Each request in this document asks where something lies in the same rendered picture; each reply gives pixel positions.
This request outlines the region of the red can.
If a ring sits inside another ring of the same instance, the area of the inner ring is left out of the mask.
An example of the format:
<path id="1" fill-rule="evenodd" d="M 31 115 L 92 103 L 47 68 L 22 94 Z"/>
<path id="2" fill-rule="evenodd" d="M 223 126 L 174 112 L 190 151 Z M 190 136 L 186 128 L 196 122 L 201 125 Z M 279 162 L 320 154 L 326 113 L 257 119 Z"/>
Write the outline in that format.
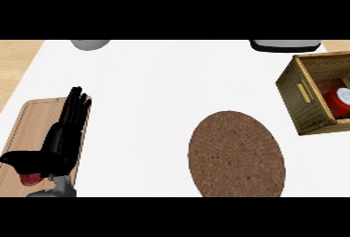
<path id="1" fill-rule="evenodd" d="M 329 107 L 334 117 L 343 116 L 350 112 L 350 89 L 337 88 L 325 96 L 325 103 Z"/>

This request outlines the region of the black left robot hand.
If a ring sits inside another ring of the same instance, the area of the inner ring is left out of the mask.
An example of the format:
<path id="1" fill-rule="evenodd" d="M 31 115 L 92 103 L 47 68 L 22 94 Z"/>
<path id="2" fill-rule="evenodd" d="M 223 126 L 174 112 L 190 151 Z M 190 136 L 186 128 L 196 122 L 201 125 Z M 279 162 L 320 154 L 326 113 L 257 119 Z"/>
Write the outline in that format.
<path id="1" fill-rule="evenodd" d="M 81 149 L 83 126 L 92 100 L 81 87 L 74 87 L 65 99 L 59 121 L 50 126 L 38 151 L 10 151 L 0 156 L 19 175 L 63 176 L 74 169 Z"/>

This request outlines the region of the wooden crate basket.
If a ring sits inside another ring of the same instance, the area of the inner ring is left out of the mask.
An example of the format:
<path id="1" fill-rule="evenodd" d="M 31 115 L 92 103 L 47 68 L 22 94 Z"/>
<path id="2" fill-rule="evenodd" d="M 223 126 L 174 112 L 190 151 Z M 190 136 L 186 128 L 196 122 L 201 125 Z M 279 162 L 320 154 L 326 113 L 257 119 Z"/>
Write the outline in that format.
<path id="1" fill-rule="evenodd" d="M 295 55 L 276 81 L 300 135 L 350 131 L 350 112 L 331 113 L 323 96 L 350 89 L 350 51 Z"/>

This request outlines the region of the grey round bowl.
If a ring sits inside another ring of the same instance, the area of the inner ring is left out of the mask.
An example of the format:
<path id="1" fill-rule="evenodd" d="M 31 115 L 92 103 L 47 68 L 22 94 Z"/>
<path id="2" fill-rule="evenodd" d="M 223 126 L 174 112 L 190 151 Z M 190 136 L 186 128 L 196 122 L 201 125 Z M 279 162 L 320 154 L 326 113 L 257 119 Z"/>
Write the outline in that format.
<path id="1" fill-rule="evenodd" d="M 84 51 L 100 49 L 108 43 L 108 40 L 72 40 L 74 46 Z"/>

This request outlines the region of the brown oval placemat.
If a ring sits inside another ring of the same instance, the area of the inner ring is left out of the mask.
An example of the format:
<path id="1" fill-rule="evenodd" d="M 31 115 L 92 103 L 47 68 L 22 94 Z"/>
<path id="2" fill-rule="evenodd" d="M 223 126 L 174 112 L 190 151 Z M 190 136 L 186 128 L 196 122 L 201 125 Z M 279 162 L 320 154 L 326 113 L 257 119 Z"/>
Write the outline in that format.
<path id="1" fill-rule="evenodd" d="M 193 184 L 205 197 L 279 197 L 285 161 L 264 125 L 247 114 L 221 111 L 199 122 L 189 142 Z"/>

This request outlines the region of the wooden cutting board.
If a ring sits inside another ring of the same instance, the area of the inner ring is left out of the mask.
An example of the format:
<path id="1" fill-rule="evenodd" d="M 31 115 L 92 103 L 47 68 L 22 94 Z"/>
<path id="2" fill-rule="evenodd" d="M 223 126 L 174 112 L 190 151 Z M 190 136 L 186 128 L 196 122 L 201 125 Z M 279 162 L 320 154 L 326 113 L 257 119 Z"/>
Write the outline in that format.
<path id="1" fill-rule="evenodd" d="M 50 126 L 59 121 L 63 105 L 63 97 L 30 100 L 24 103 L 9 138 L 4 145 L 0 145 L 0 155 L 10 151 L 37 151 L 41 149 Z M 72 187 L 77 179 L 86 127 L 87 123 L 84 123 L 83 126 L 81 149 L 77 164 L 68 174 Z M 0 197 L 24 197 L 28 196 L 30 193 L 53 189 L 55 182 L 52 178 L 53 177 L 47 177 L 35 185 L 25 186 L 15 168 L 0 162 Z"/>

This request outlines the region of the red vegetable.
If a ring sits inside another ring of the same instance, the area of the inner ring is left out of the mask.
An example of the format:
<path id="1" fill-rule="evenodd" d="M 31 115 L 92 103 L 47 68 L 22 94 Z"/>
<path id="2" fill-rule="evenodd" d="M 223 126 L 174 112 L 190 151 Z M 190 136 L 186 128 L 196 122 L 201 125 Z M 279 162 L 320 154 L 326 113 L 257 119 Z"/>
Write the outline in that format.
<path id="1" fill-rule="evenodd" d="M 43 180 L 40 173 L 21 174 L 19 178 L 21 178 L 21 182 L 25 186 L 32 186 Z"/>

